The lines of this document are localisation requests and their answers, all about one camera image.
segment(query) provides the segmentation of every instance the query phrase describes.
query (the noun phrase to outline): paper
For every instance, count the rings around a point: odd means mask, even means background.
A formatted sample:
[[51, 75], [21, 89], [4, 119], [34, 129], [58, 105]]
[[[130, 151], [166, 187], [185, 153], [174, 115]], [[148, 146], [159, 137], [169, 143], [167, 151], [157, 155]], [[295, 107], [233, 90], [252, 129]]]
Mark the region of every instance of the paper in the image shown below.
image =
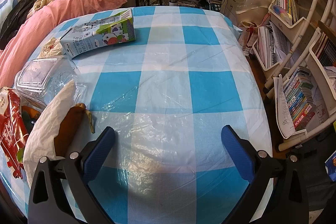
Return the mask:
[[325, 72], [327, 73], [329, 78], [336, 77], [336, 68], [335, 67], [324, 67]]
[[289, 113], [287, 101], [284, 95], [284, 85], [282, 76], [275, 77], [274, 79], [274, 94], [276, 99], [276, 116], [279, 130], [282, 136], [287, 139], [295, 132], [292, 117]]
[[286, 56], [289, 50], [288, 45], [286, 41], [286, 37], [283, 35], [283, 33], [279, 30], [278, 27], [276, 27], [272, 22], [269, 22], [271, 24], [272, 30], [273, 30], [273, 37], [274, 37], [274, 47], [275, 52], [277, 54], [277, 60], [279, 62], [282, 62]]

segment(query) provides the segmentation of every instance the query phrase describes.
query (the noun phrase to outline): clear plastic container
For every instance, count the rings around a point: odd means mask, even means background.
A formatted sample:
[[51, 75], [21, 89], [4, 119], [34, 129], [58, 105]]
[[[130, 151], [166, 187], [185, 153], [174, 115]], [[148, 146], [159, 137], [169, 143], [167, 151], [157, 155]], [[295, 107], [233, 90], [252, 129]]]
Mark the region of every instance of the clear plastic container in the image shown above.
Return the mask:
[[81, 74], [69, 57], [55, 56], [29, 62], [17, 73], [15, 86], [33, 106], [43, 110], [70, 80], [75, 81], [74, 100], [78, 103], [86, 90]]

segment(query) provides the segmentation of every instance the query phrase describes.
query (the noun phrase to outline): newspaper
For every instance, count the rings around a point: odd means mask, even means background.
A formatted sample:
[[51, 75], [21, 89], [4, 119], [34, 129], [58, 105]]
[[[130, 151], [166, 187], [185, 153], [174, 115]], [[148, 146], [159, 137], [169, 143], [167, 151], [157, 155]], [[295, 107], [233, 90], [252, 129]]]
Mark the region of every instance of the newspaper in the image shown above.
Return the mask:
[[284, 95], [284, 85], [282, 75], [274, 77], [274, 95], [276, 102], [276, 117], [277, 124], [283, 138], [287, 139], [296, 132], [293, 124], [292, 117], [289, 113], [286, 97]]

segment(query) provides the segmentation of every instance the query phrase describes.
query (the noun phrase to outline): metal screw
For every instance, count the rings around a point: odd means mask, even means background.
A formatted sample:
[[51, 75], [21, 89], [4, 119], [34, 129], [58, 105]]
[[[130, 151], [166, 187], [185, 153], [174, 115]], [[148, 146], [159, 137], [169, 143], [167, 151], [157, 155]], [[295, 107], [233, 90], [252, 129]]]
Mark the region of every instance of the metal screw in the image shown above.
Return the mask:
[[260, 158], [266, 158], [267, 157], [267, 153], [264, 150], [260, 150], [260, 151], [258, 151], [258, 156]]
[[74, 160], [74, 159], [78, 158], [78, 156], [79, 156], [78, 152], [72, 152], [70, 154], [70, 159]]
[[297, 157], [295, 155], [290, 155], [289, 158], [292, 162], [297, 162]]
[[40, 158], [40, 163], [45, 163], [47, 161], [47, 157], [43, 156], [42, 158]]

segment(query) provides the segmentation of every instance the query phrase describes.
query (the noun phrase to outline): blue gripper pad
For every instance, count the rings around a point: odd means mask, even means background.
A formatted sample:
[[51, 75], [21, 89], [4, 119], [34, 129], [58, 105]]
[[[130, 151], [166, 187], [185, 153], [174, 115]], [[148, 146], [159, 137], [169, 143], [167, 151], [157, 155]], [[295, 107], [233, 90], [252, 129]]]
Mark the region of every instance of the blue gripper pad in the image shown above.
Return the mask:
[[106, 127], [98, 139], [91, 142], [94, 147], [90, 147], [92, 150], [88, 155], [85, 155], [85, 161], [82, 166], [82, 180], [85, 184], [97, 177], [100, 168], [115, 143], [115, 139], [116, 136], [113, 128]]
[[240, 142], [244, 143], [245, 146], [250, 145], [254, 150], [253, 146], [249, 141], [240, 139], [231, 126], [223, 127], [221, 139], [224, 147], [236, 165], [240, 176], [249, 183], [252, 183], [255, 174], [254, 160], [251, 158], [253, 151], [251, 151], [251, 149], [249, 149], [250, 151], [246, 151]]

